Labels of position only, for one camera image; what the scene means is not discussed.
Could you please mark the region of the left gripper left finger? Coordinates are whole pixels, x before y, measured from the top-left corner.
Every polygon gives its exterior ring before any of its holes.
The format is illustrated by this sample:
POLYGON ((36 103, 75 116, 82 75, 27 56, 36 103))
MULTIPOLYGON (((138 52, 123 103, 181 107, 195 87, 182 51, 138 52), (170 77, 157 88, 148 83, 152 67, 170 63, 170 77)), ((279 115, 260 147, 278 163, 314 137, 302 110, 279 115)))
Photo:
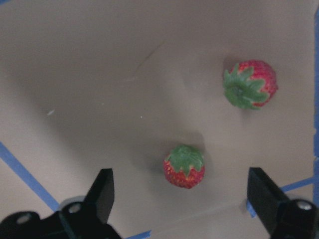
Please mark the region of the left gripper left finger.
POLYGON ((46 218, 20 211, 0 223, 2 239, 119 239, 108 224, 115 199, 113 170, 98 173, 83 201, 65 205, 46 218))

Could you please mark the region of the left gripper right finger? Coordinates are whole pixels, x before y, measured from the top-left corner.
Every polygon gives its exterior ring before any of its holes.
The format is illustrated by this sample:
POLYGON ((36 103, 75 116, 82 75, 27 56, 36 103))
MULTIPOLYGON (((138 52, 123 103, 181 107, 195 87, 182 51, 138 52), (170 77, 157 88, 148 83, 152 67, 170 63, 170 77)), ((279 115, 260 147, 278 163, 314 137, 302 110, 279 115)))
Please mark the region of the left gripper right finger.
POLYGON ((319 208, 305 199, 290 199, 260 167, 248 171, 247 209, 271 239, 319 237, 319 208))

